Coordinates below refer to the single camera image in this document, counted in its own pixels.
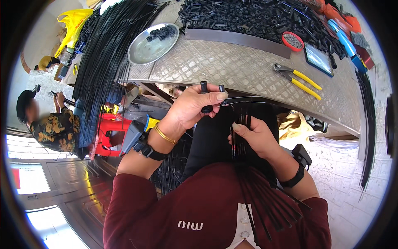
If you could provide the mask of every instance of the cap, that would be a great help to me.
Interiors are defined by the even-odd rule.
[[[29,106],[32,98],[36,96],[35,91],[25,90],[17,100],[17,117],[21,123],[25,123],[25,109]]]

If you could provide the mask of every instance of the window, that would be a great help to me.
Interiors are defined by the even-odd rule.
[[[17,186],[20,186],[20,188],[17,188],[18,194],[36,194],[50,191],[50,187],[47,184],[47,180],[40,163],[11,163],[10,166],[11,169],[19,171],[18,179],[15,179],[17,176],[14,174],[15,183]]]
[[[40,211],[27,211],[26,214],[49,249],[88,249],[70,227],[58,206]]]
[[[34,138],[7,135],[9,158],[18,159],[57,159],[74,158],[69,152],[58,152],[41,146]]]

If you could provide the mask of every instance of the person in yellow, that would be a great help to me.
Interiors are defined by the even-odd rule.
[[[55,63],[61,63],[60,60],[57,58],[51,57],[49,55],[44,56],[38,65],[35,66],[35,71],[37,70],[46,70],[47,68],[51,67]]]

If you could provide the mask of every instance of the black wrist strap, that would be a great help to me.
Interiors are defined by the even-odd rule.
[[[292,188],[304,177],[304,167],[299,165],[296,175],[286,182],[279,182],[284,188]]]
[[[162,153],[159,153],[159,152],[157,152],[157,151],[154,151],[153,150],[153,148],[150,146],[150,145],[148,145],[148,144],[146,144],[142,149],[141,149],[141,152],[140,152],[143,156],[145,156],[145,157],[149,157],[149,158],[151,158],[151,159],[153,159],[153,160],[156,160],[156,161],[161,161],[161,160],[164,160],[165,158],[166,158],[166,156],[167,155],[169,155],[169,154],[162,154]]]
[[[148,135],[149,135],[149,132],[151,131],[151,129],[152,128],[150,128],[147,132],[145,132],[143,134],[143,139],[145,141],[144,142],[145,145],[142,147],[140,154],[142,154],[146,158],[149,157],[156,161],[164,160],[168,154],[162,154],[157,151],[154,151],[153,148],[148,144]]]

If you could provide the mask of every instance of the white brick wall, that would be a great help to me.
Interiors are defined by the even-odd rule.
[[[368,72],[375,96],[376,151],[365,191],[362,192],[359,187],[363,161],[357,160],[357,149],[335,152],[320,147],[315,142],[306,146],[312,158],[309,172],[315,180],[320,196],[328,202],[332,248],[345,249],[353,248],[368,228],[388,184],[392,160],[386,154],[384,122],[386,97],[391,93],[391,85],[386,61],[364,17],[350,0],[335,2],[343,4],[345,11],[357,17],[376,65]]]

